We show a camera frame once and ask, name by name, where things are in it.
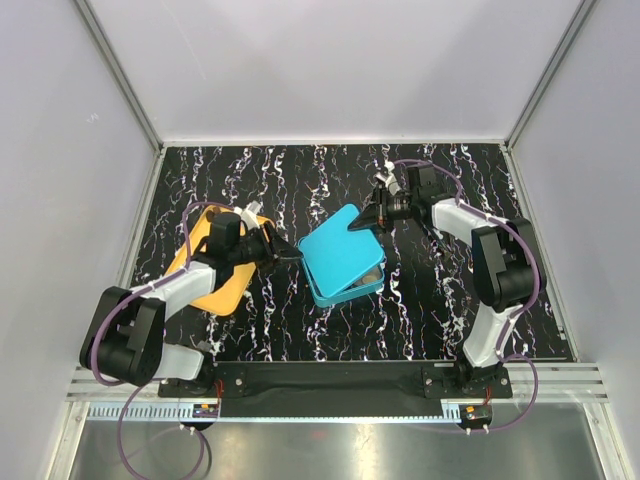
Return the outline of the teal tin lid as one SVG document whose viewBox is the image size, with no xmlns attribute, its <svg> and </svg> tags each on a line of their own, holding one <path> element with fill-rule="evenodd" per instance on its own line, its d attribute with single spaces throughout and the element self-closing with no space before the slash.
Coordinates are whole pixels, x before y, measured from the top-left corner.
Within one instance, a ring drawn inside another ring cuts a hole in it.
<svg viewBox="0 0 640 480">
<path fill-rule="evenodd" d="M 367 295 L 381 286 L 383 247 L 371 230 L 349 229 L 359 214 L 356 205 L 346 204 L 298 242 L 302 266 L 319 306 Z"/>
</svg>

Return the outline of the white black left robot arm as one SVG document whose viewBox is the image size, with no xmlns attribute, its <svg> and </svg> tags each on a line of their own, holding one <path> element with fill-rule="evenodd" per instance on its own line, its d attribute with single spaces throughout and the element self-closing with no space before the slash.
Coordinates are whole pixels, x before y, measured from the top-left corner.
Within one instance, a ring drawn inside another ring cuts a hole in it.
<svg viewBox="0 0 640 480">
<path fill-rule="evenodd" d="M 193 395 L 208 394 L 216 372 L 204 364 L 203 351 L 165 342 L 166 321 L 223 289 L 239 266 L 260 270 L 303 258 L 271 223 L 259 223 L 249 214 L 246 209 L 207 210 L 209 232 L 196 246 L 185 243 L 183 266 L 133 289 L 104 290 L 79 353 L 80 365 L 105 386 L 143 387 L 154 379 L 178 379 Z"/>
</svg>

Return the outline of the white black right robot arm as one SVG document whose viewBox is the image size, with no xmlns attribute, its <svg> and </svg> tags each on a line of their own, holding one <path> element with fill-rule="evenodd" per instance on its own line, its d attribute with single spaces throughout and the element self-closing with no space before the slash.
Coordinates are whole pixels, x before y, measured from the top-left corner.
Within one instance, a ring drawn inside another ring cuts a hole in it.
<svg viewBox="0 0 640 480">
<path fill-rule="evenodd" d="M 414 159 L 402 164 L 407 185 L 400 186 L 395 163 L 386 162 L 376 172 L 369 202 L 348 228 L 388 232 L 399 220 L 413 220 L 428 233 L 470 247 L 480 305 L 445 380 L 463 395 L 476 396 L 501 381 L 506 341 L 546 287 L 535 231 L 525 218 L 507 220 L 469 205 L 461 186 L 449 193 L 439 180 L 446 169 Z"/>
</svg>

